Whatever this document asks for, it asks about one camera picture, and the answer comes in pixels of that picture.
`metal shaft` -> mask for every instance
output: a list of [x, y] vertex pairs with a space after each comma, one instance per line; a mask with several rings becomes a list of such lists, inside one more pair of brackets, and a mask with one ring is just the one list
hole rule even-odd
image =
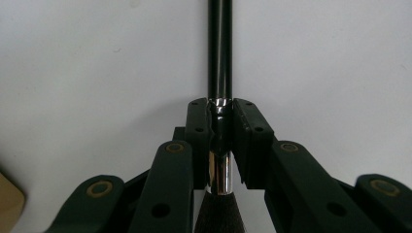
[[231, 0], [209, 0], [209, 109], [214, 136], [209, 149], [208, 191], [232, 192]]
[[231, 98], [231, 0], [209, 0], [209, 98]]

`round bolt hole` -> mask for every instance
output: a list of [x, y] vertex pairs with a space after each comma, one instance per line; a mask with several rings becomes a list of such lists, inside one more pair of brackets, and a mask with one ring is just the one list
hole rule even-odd
[[299, 148], [293, 144], [282, 144], [281, 149], [287, 152], [295, 152], [299, 150]]
[[161, 218], [170, 214], [170, 207], [167, 204], [157, 204], [152, 208], [152, 216]]
[[108, 181], [99, 181], [87, 188], [86, 194], [92, 198], [99, 198], [106, 196], [113, 189], [113, 184]]
[[182, 144], [169, 144], [166, 147], [166, 151], [171, 153], [179, 153], [185, 150], [185, 147]]
[[370, 182], [370, 185], [375, 190], [378, 190], [379, 192], [387, 196], [396, 197], [400, 193], [400, 190], [399, 188], [397, 188], [397, 186], [382, 180], [373, 180]]
[[345, 216], [346, 210], [340, 204], [329, 202], [326, 204], [327, 210], [335, 216]]

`black metal rod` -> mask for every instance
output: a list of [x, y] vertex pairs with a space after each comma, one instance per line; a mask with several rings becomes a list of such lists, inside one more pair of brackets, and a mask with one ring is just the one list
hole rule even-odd
[[232, 97], [231, 0], [209, 0], [209, 99]]

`black textured cone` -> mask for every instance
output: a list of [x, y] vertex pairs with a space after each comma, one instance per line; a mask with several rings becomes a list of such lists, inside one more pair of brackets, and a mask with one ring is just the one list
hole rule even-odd
[[206, 192], [194, 233], [244, 233], [242, 217], [234, 194], [213, 195]]

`clamp jaw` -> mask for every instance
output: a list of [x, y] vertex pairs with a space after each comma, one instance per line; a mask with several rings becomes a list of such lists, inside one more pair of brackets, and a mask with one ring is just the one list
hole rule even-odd
[[[51, 232], [191, 232], [194, 189], [208, 183], [207, 99], [189, 103], [185, 127], [161, 145], [152, 168], [124, 183], [91, 178], [61, 208]], [[412, 191], [381, 175], [355, 186], [331, 177], [302, 145], [278, 141], [257, 106], [233, 100], [233, 145], [242, 183], [264, 189], [277, 232], [412, 232]]]

